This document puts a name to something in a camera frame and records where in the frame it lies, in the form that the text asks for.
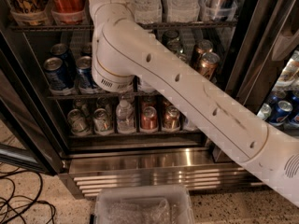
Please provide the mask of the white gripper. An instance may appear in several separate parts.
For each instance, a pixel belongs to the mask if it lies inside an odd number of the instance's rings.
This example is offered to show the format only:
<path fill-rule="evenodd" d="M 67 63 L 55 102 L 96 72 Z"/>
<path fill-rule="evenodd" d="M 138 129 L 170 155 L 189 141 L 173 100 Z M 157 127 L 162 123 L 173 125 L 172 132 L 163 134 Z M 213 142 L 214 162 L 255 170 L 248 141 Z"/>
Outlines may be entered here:
<path fill-rule="evenodd" d="M 133 0 L 90 0 L 89 11 L 95 29 L 108 23 L 115 26 L 126 22 L 136 26 Z"/>

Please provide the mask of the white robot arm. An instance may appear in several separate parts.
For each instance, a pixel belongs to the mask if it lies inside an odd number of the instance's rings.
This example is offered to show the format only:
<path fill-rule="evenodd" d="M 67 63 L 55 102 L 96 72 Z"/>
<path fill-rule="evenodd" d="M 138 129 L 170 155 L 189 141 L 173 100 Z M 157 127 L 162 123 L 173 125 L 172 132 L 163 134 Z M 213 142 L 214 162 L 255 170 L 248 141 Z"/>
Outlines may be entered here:
<path fill-rule="evenodd" d="M 135 23 L 132 0 L 89 0 L 92 76 L 110 92 L 139 77 L 238 165 L 299 206 L 299 141 L 258 118 Z"/>

